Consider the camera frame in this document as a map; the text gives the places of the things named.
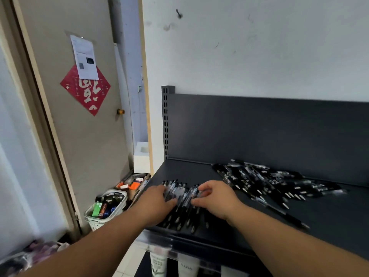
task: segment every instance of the white basket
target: white basket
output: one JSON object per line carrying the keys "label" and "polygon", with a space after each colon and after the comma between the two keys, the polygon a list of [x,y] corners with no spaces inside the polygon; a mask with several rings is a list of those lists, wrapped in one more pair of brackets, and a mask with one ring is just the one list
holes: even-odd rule
{"label": "white basket", "polygon": [[119,191],[117,189],[109,189],[106,192],[104,192],[103,196],[109,194],[109,193],[118,193],[118,194],[122,194],[123,200],[118,204],[118,206],[116,207],[116,209],[110,214],[110,216],[108,216],[106,219],[98,219],[96,217],[91,217],[90,215],[93,212],[94,209],[94,205],[92,205],[90,208],[88,208],[85,212],[85,220],[89,222],[90,227],[92,229],[92,231],[102,227],[104,225],[104,223],[110,221],[111,219],[113,219],[114,217],[118,216],[119,214],[122,214],[123,212],[123,208],[125,207],[125,205],[127,204],[127,192],[125,191]]}

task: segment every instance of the hand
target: hand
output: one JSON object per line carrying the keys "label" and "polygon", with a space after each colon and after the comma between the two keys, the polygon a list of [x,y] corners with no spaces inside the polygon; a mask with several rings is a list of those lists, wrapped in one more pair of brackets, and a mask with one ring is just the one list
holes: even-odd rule
{"label": "hand", "polygon": [[230,215],[237,212],[237,207],[242,204],[233,189],[222,181],[207,181],[199,186],[199,191],[202,191],[201,197],[192,199],[192,205],[206,208],[223,220],[228,221]]}
{"label": "hand", "polygon": [[145,227],[154,226],[163,221],[176,206],[177,199],[164,201],[165,186],[150,186],[131,208],[144,223]]}

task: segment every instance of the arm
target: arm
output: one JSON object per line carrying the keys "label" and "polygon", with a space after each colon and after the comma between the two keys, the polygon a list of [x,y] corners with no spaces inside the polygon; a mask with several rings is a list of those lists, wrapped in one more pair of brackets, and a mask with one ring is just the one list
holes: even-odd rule
{"label": "arm", "polygon": [[244,205],[224,182],[199,190],[192,204],[234,225],[273,276],[368,276],[369,261]]}
{"label": "arm", "polygon": [[164,189],[148,188],[131,209],[20,277],[111,277],[142,230],[161,222],[176,205],[175,199],[164,201]]}

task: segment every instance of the gray door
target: gray door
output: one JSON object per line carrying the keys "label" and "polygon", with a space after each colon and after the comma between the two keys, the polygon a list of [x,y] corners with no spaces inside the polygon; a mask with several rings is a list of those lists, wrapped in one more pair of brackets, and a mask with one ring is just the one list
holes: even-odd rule
{"label": "gray door", "polygon": [[[95,196],[128,172],[108,0],[13,0],[79,220]],[[61,85],[75,64],[70,35],[93,42],[110,84],[93,116]]]}

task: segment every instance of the white foam box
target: white foam box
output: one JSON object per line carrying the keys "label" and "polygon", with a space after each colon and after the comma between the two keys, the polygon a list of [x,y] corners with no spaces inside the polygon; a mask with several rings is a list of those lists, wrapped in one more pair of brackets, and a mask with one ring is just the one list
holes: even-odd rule
{"label": "white foam box", "polygon": [[133,154],[133,171],[135,173],[150,173],[150,154],[148,142],[137,142]]}

